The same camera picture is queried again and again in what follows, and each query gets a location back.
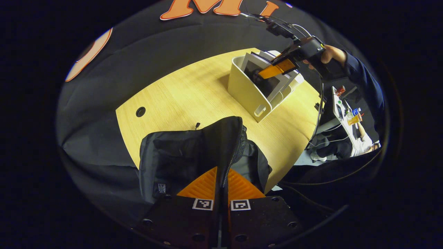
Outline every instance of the black pants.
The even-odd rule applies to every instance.
[[[336,128],[330,132],[323,132],[323,135],[327,136],[331,134],[332,136],[328,138],[329,141],[343,139],[348,136],[343,127]],[[328,146],[320,148],[317,150],[317,155],[320,157],[327,157],[329,155],[335,155],[339,159],[351,157],[352,143],[349,138],[345,140],[331,142]]]

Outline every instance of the black metal plate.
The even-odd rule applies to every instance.
[[[166,195],[134,229],[173,247],[207,249],[213,211],[193,209],[194,201],[194,198]]]
[[[268,248],[303,231],[280,196],[250,199],[249,204],[251,210],[230,211],[230,248]]]

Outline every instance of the screw hole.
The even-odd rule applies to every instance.
[[[296,223],[296,222],[290,222],[290,223],[288,224],[288,226],[294,228],[294,227],[297,226],[297,223]]]
[[[205,241],[205,236],[203,235],[203,234],[194,234],[193,236],[192,236],[192,240],[193,241],[196,241],[196,242],[202,242],[202,241]]]
[[[145,225],[145,226],[150,226],[150,225],[152,225],[152,220],[150,220],[150,219],[143,219],[143,225]]]
[[[146,112],[146,109],[142,106],[140,108],[137,109],[136,111],[136,116],[137,117],[141,117],[144,115],[144,113]]]
[[[248,239],[248,236],[246,236],[246,235],[244,235],[244,234],[240,234],[240,235],[237,235],[237,236],[235,237],[235,240],[238,241],[238,242],[244,242],[244,241],[246,241],[247,239]]]

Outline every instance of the person sitting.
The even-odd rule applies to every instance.
[[[335,155],[339,159],[345,159],[352,156],[360,156],[378,149],[380,147],[380,144],[372,142],[371,138],[365,132],[365,129],[360,124],[360,122],[358,122],[357,125],[361,136],[357,139],[358,146],[355,147],[354,150],[352,150],[352,143],[350,138],[346,138],[345,140],[330,142],[329,145],[313,151],[310,155],[311,159],[314,161],[324,162],[326,161],[326,157],[329,155]]]

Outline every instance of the sneaker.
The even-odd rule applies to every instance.
[[[312,152],[312,153],[310,154],[310,157],[311,157],[311,159],[314,160],[314,161],[322,161],[322,162],[325,162],[325,161],[326,161],[326,157],[320,157],[319,155],[317,155],[316,152]]]

